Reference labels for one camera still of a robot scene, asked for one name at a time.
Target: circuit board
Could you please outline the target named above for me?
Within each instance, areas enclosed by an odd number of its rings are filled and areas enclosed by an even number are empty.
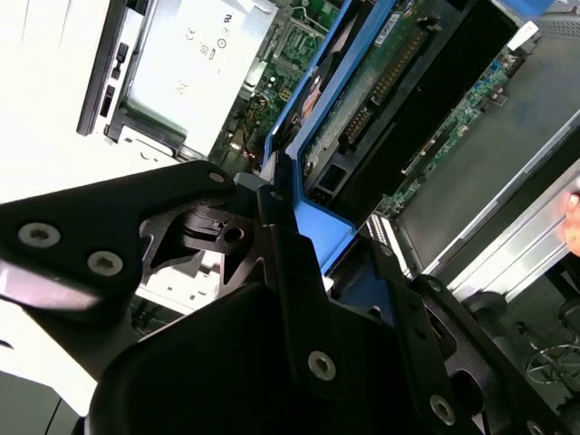
[[[401,213],[431,172],[461,142],[469,126],[485,113],[490,104],[503,105],[506,99],[503,86],[509,80],[509,71],[516,61],[517,57],[511,55],[507,47],[498,54],[433,137],[411,159],[409,165],[401,170],[408,178],[392,196],[383,198],[377,211],[389,218]]]
[[[374,46],[304,151],[302,163],[305,179],[322,154],[337,140],[343,142],[342,146],[346,149],[352,147],[373,112],[378,111],[427,36],[427,32],[417,25],[425,3],[426,0],[409,0],[387,19]]]
[[[270,63],[264,70],[256,93],[248,102],[245,127],[247,135],[257,130],[266,136],[272,130],[286,102],[300,82],[300,74],[289,72],[286,68]]]
[[[339,9],[325,0],[271,0],[280,11],[258,51],[262,65],[257,84],[238,98],[214,146],[210,160],[221,159],[223,150],[236,150],[258,168],[264,140],[322,45]],[[249,168],[236,167],[232,172]]]

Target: silver screw head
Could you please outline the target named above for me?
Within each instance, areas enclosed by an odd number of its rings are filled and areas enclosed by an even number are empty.
[[[429,405],[431,405],[433,413],[446,425],[453,426],[455,424],[455,412],[441,396],[433,394],[429,398]]]
[[[542,428],[540,428],[540,425],[532,420],[527,422],[527,430],[529,430],[529,433],[532,435],[545,435]]]
[[[429,287],[431,287],[436,292],[441,291],[441,286],[437,281],[433,281],[432,279],[429,281]]]
[[[219,175],[217,172],[209,172],[209,177],[217,183],[223,183],[226,181],[226,179],[224,179],[224,177]]]
[[[115,276],[123,269],[123,260],[111,251],[97,251],[89,256],[87,266],[97,275]]]
[[[53,247],[61,241],[61,233],[52,225],[32,222],[18,230],[18,238],[29,247]]]
[[[308,355],[308,368],[318,379],[331,381],[336,376],[336,366],[326,353],[312,351]]]

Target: cable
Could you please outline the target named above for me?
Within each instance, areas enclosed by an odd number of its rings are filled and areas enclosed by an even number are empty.
[[[324,27],[322,24],[318,24],[318,22],[316,22],[316,20],[313,20],[312,18],[310,18],[308,16],[308,13],[306,12],[306,8],[304,6],[295,6],[295,7],[290,8],[291,11],[296,11],[298,9],[300,9],[302,11],[302,13],[304,14],[304,18],[306,20],[308,20],[312,24],[317,25],[318,27],[320,27],[321,29],[323,29],[325,32],[328,33],[328,29],[326,27]]]
[[[61,403],[63,403],[63,399],[59,398],[58,402],[56,402],[56,407],[54,407],[53,415],[51,415],[51,419],[48,420],[48,426],[46,426],[46,430],[44,430],[44,435],[48,435],[48,431],[51,429],[51,426],[53,425],[54,416],[56,415],[56,412],[61,406]]]

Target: metal panel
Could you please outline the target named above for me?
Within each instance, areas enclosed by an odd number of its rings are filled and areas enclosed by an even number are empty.
[[[491,107],[433,172],[398,221],[419,271],[437,274],[561,137],[580,108],[579,69],[579,44],[540,39],[504,106]]]
[[[568,253],[560,225],[579,189],[580,160],[451,282],[453,294],[463,300],[490,290],[510,301],[536,281]]]
[[[268,2],[159,0],[128,104],[207,156],[276,12]]]

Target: green circuit board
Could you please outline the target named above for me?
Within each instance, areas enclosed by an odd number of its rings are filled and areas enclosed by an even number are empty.
[[[280,11],[271,39],[266,41],[272,49],[260,59],[266,67],[242,116],[236,117],[243,150],[250,154],[260,152],[254,148],[256,142],[250,140],[252,135],[261,138],[258,143],[263,144],[323,43],[326,29],[339,14],[338,8],[324,0],[304,4],[294,1]],[[231,131],[229,137],[239,136]]]
[[[247,134],[252,130],[259,130],[265,136],[272,130],[300,78],[300,74],[292,73],[275,63],[270,63],[266,67],[256,87],[256,93],[247,105],[245,117]]]
[[[379,212],[390,218],[396,217],[427,180],[431,172],[461,142],[461,138],[468,134],[469,126],[485,112],[486,108],[494,103],[503,104],[505,99],[502,95],[503,85],[509,80],[508,71],[515,60],[516,58],[509,53],[507,47],[499,53],[425,147],[417,153],[406,168],[401,170],[406,175],[419,172],[416,174],[417,176],[407,180],[392,196],[385,196],[377,207]],[[442,146],[425,164],[424,160],[429,158],[430,147],[438,140],[443,141]]]
[[[349,145],[355,142],[373,111],[404,73],[406,65],[427,37],[428,32],[417,24],[420,10],[426,3],[426,0],[409,0],[387,19],[374,45],[304,150],[305,179],[336,140],[348,140]]]

